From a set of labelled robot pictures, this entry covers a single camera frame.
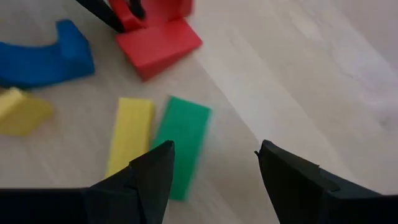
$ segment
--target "foam block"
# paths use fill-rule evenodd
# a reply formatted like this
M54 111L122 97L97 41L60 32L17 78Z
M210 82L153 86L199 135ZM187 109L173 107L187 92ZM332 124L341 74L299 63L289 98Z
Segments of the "foam block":
M170 198L187 199L190 182L205 138L211 110L172 96L154 140L154 146L166 140L175 143L174 179Z
M143 81L154 77L202 44L184 20L119 34L116 40Z
M141 0L146 18L140 20L130 11L125 0L109 0L109 4L123 23L125 32L161 26L173 20L183 19L193 11L193 0Z
M42 47L0 42L0 86L35 88L94 73L88 41L72 21L57 22L58 41Z
M44 100L11 88L0 94L0 134L28 135L53 113Z
M153 117L151 100L119 99L106 177L121 171L148 151Z
M122 22L125 32L145 28L147 26L144 21L138 19L131 13L125 0L109 0L109 5Z

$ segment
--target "blue arch block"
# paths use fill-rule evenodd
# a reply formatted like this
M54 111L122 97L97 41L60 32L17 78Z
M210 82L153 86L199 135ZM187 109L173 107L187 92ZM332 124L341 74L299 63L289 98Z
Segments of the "blue arch block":
M90 45L73 22L58 21L57 33L43 47L0 42L0 86L35 88L94 74Z

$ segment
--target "yellow block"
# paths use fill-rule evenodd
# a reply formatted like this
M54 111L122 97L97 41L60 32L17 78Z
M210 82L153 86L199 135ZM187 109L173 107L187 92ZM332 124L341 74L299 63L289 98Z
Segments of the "yellow block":
M119 99L106 178L149 150L154 111L151 100Z
M0 94L0 134L28 135L53 113L52 106L17 88Z

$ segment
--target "red block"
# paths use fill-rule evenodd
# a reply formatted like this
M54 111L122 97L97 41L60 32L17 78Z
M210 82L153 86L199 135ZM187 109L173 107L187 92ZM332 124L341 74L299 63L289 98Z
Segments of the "red block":
M125 0L109 0L111 8L123 23L126 32L143 27L153 27L176 19L182 19L192 13L193 0L141 0L146 11L144 21L136 18Z
M109 5L123 24L125 31L133 31L146 27L145 21L134 16L125 0L109 0Z
M202 44L183 19L119 34L116 41L143 81L165 70Z

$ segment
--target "green rectangular block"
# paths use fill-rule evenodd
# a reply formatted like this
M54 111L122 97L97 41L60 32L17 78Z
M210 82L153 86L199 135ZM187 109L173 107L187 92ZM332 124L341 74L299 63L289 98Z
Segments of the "green rectangular block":
M175 143L174 178L170 199L184 201L206 134L211 110L171 96L152 148L166 140Z

